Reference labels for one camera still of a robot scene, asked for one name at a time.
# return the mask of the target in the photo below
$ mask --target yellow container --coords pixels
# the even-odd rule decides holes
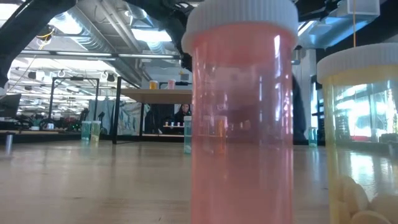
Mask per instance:
[[[150,90],[157,90],[157,84],[158,84],[158,82],[155,81],[155,80],[149,81],[149,89]]]
[[[330,55],[318,81],[331,223],[398,223],[398,44]]]

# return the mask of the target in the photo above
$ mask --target pink liquid container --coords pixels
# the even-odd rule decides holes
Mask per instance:
[[[292,223],[297,26],[289,0],[206,0],[191,13],[191,224]]]

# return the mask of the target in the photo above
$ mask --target black metal frame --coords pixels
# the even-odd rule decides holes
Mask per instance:
[[[96,116],[97,116],[98,91],[100,89],[100,79],[99,78],[83,78],[83,77],[69,77],[69,78],[53,77],[52,78],[49,119],[51,119],[51,115],[52,115],[52,103],[53,103],[53,100],[54,100],[54,90],[56,88],[56,86],[55,86],[55,81],[56,80],[73,80],[73,81],[94,80],[94,81],[97,81],[97,87],[96,87],[96,90],[95,90],[95,108],[94,108],[94,120],[95,120]]]
[[[181,137],[143,136],[145,103],[141,103],[139,135],[138,136],[118,136],[120,96],[121,96],[121,86],[122,86],[123,80],[126,81],[128,84],[134,85],[136,88],[139,88],[137,85],[127,81],[125,78],[118,77],[118,84],[117,84],[117,89],[116,89],[116,102],[115,102],[115,106],[114,106],[113,127],[112,127],[111,135],[110,135],[112,143],[117,144],[118,140],[124,141],[124,142],[121,142],[120,144],[126,143],[126,141],[183,142],[183,138],[181,138]],[[107,140],[109,138],[108,136],[103,136],[103,137],[104,137],[103,139],[105,139],[105,140]]]
[[[112,128],[112,143],[117,144],[118,143],[118,126],[119,126],[119,110],[120,110],[120,96],[121,96],[121,91],[122,91],[122,81],[127,82],[130,85],[135,86],[136,88],[139,88],[136,84],[131,83],[127,81],[123,77],[118,77],[118,84],[116,87],[116,102],[114,104],[114,114],[113,114],[113,128]],[[140,116],[140,124],[139,124],[139,137],[142,137],[142,126],[144,124],[143,122],[143,116],[144,116],[144,104],[141,103],[141,116]]]

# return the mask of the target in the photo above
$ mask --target black pole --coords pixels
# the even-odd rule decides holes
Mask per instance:
[[[55,81],[57,80],[57,77],[52,78],[52,84],[51,84],[51,94],[50,94],[50,111],[49,111],[49,119],[51,119],[51,114],[52,114],[52,102],[54,100],[54,89],[55,89]]]
[[[94,119],[93,119],[93,121],[97,120],[96,116],[97,116],[97,104],[98,104],[98,90],[100,88],[100,79],[96,78],[96,80],[97,80],[97,88],[95,90],[95,107],[94,107]]]
[[[118,143],[118,125],[119,125],[119,108],[120,108],[120,94],[122,90],[122,77],[118,77],[118,85],[116,87],[116,102],[114,106],[114,121],[112,132],[112,143]]]
[[[141,103],[141,115],[139,117],[139,137],[142,137],[142,127],[144,125],[144,108],[145,103]]]

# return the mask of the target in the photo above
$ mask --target woman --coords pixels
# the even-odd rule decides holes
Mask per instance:
[[[181,105],[179,111],[174,115],[174,123],[183,123],[185,116],[191,116],[191,106]]]

